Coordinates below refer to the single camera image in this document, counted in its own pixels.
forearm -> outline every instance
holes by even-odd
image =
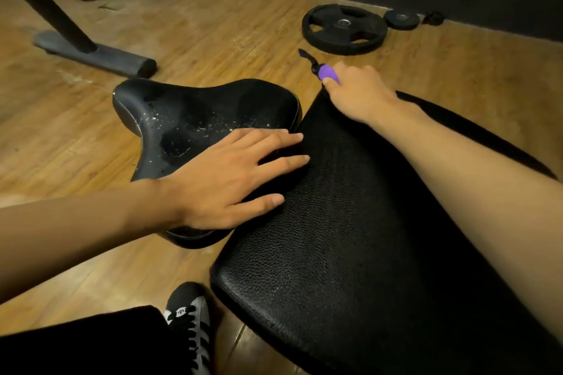
[[[0,209],[0,302],[181,219],[157,180]]]
[[[410,105],[374,129],[416,169],[522,302],[563,338],[563,185]]]

person's left arm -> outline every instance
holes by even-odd
[[[229,229],[265,214],[283,203],[281,194],[240,202],[308,156],[258,162],[301,140],[286,130],[238,129],[165,178],[0,209],[0,302],[150,233]]]

purple object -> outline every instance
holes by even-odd
[[[327,64],[323,64],[319,68],[318,77],[321,81],[328,77],[329,79],[335,80],[336,83],[338,83],[340,85],[340,80],[338,80],[338,76],[336,75],[336,72],[334,71],[334,69],[331,66],[329,66]]]

tool with purple handle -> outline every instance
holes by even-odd
[[[338,84],[340,84],[340,80],[338,80],[338,76],[331,66],[329,66],[328,64],[319,64],[319,62],[312,55],[310,55],[303,49],[299,49],[299,55],[311,61],[311,71],[316,77],[319,78],[320,81],[329,78],[335,80]]]

person's right arm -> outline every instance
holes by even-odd
[[[563,341],[563,184],[454,132],[399,100],[372,67],[334,66],[334,105],[412,164],[461,231]]]

